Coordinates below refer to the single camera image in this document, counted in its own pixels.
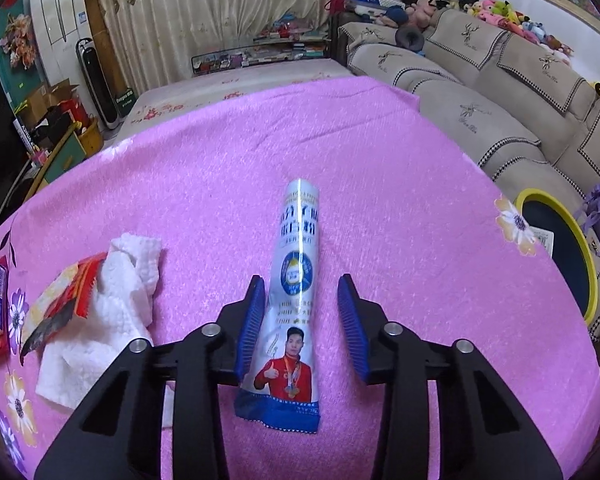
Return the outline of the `black tower fan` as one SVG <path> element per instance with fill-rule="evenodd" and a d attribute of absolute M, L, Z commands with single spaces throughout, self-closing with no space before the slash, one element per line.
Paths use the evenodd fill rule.
<path fill-rule="evenodd" d="M 76 43 L 76 56 L 98 116 L 104 126 L 112 131 L 120 124 L 121 117 L 92 38 L 82 38 Z"/>

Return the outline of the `white standing air conditioner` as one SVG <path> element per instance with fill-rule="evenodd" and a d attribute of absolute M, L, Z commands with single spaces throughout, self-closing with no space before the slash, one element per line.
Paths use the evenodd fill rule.
<path fill-rule="evenodd" d="M 91 38 L 85 0 L 29 0 L 38 55 L 50 86 L 68 79 L 84 86 L 78 41 Z"/>

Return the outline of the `cream embroidered curtain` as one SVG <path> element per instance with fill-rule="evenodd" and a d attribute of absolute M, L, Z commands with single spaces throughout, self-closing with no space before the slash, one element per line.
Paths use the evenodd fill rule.
<path fill-rule="evenodd" d="M 315 27 L 329 0 L 98 0 L 114 55 L 137 93 L 192 76 L 196 55 L 245 44 L 286 14 Z"/>

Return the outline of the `beige sofa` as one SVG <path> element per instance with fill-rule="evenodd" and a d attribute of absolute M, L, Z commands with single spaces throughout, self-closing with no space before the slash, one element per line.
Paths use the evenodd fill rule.
<path fill-rule="evenodd" d="M 418 96 L 509 200 L 537 188 L 576 212 L 600 184 L 600 97 L 555 55 L 453 10 L 434 18 L 422 54 L 387 26 L 350 22 L 336 37 L 338 61 Z"/>

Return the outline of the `artificial flower decoration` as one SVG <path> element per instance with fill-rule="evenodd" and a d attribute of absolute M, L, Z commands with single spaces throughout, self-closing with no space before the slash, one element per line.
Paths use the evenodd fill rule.
<path fill-rule="evenodd" d="M 36 47 L 29 15 L 7 15 L 6 28 L 0 39 L 0 49 L 8 56 L 11 68 L 22 67 L 28 70 L 34 65 Z"/>

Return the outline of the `red yellow snack wrapper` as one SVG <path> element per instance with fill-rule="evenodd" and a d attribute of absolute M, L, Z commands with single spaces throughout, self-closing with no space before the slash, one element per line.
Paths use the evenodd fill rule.
<path fill-rule="evenodd" d="M 85 258 L 58 274 L 35 300 L 21 329 L 19 362 L 38 350 L 73 318 L 87 318 L 99 268 L 106 252 Z"/>

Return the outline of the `crumpled white paper towel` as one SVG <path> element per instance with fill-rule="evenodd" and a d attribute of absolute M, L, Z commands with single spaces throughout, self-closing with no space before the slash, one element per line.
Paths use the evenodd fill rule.
<path fill-rule="evenodd" d="M 124 233 L 96 268 L 86 318 L 73 318 L 45 345 L 35 392 L 76 408 L 129 342 L 151 338 L 161 240 Z"/>

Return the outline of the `pink floral tablecloth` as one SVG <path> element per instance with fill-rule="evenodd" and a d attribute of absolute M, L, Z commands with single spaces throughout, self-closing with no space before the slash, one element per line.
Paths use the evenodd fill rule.
<path fill-rule="evenodd" d="M 0 227 L 10 287 L 35 300 L 65 269 L 124 233 L 162 243 L 152 338 L 216 318 L 272 268 L 287 184 L 320 193 L 312 326 L 321 420 L 291 434 L 238 418 L 220 392 L 235 479 L 366 479 L 381 388 L 358 380 L 337 283 L 420 338 L 471 340 L 541 430 L 565 474 L 600 426 L 600 368 L 568 286 L 544 250 L 504 234 L 505 203 L 411 94 L 364 77 L 240 96 L 137 133 L 73 168 Z"/>

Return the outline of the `floral bed mattress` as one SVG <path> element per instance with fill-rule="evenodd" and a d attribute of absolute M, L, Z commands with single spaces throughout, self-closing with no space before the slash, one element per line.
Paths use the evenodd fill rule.
<path fill-rule="evenodd" d="M 114 144 L 174 117 L 217 102 L 290 84 L 351 75 L 350 70 L 337 61 L 320 58 L 233 68 L 168 84 L 148 90 L 137 99 L 114 137 Z"/>

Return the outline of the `blue white powder sachet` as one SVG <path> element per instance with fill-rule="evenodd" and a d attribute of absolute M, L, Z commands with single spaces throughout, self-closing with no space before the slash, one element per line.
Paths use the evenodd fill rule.
<path fill-rule="evenodd" d="M 238 417 L 299 434 L 315 434 L 320 426 L 312 336 L 320 260 L 318 196 L 307 180 L 287 185 L 264 317 L 235 401 Z"/>

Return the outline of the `yellow rim trash bin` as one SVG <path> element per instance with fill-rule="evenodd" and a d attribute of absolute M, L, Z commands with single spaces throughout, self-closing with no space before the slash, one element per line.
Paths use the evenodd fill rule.
<path fill-rule="evenodd" d="M 525 188 L 515 206 L 530 224 L 557 266 L 580 309 L 586 325 L 593 322 L 600 298 L 592 252 L 571 212 L 553 195 L 538 188 Z"/>

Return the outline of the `pile of plush toys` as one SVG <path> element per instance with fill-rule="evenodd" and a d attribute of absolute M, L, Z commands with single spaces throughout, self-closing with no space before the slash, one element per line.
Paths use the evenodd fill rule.
<path fill-rule="evenodd" d="M 412 0 L 407 23 L 426 35 L 427 51 L 435 48 L 479 67 L 502 39 L 518 36 L 570 63 L 573 50 L 545 31 L 544 25 L 516 11 L 506 0 Z"/>

